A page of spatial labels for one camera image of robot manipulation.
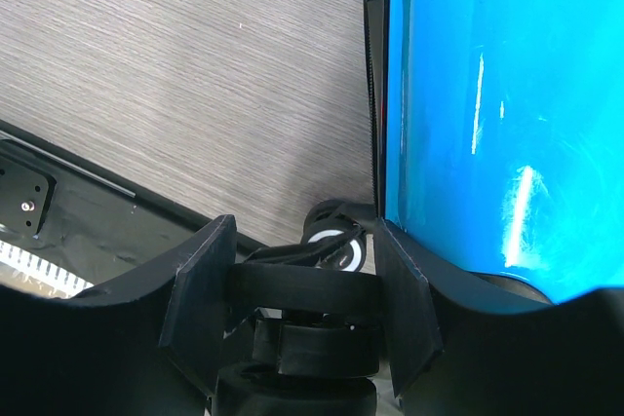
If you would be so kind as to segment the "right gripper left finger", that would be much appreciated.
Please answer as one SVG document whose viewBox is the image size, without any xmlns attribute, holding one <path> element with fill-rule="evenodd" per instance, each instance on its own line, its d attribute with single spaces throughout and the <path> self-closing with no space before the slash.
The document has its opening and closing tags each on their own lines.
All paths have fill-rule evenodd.
<svg viewBox="0 0 624 416">
<path fill-rule="evenodd" d="M 201 415 L 215 390 L 236 257 L 223 215 L 71 299 L 1 290 L 5 415 Z"/>
</svg>

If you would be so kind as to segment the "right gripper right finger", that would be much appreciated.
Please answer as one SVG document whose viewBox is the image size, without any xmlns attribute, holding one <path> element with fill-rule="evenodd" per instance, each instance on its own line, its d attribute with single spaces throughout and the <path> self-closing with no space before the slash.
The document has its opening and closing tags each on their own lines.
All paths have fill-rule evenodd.
<svg viewBox="0 0 624 416">
<path fill-rule="evenodd" d="M 374 252 L 405 414 L 622 413 L 621 289 L 549 305 L 459 269 L 385 220 Z"/>
</svg>

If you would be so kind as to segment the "blue suitcase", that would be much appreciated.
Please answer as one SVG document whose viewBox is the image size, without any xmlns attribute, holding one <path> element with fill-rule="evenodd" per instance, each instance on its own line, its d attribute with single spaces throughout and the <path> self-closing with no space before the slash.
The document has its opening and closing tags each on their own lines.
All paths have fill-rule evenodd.
<svg viewBox="0 0 624 416">
<path fill-rule="evenodd" d="M 366 0 L 373 207 L 312 208 L 232 268 L 253 356 L 214 415 L 372 415 L 391 374 L 374 230 L 560 305 L 623 292 L 623 0 Z"/>
</svg>

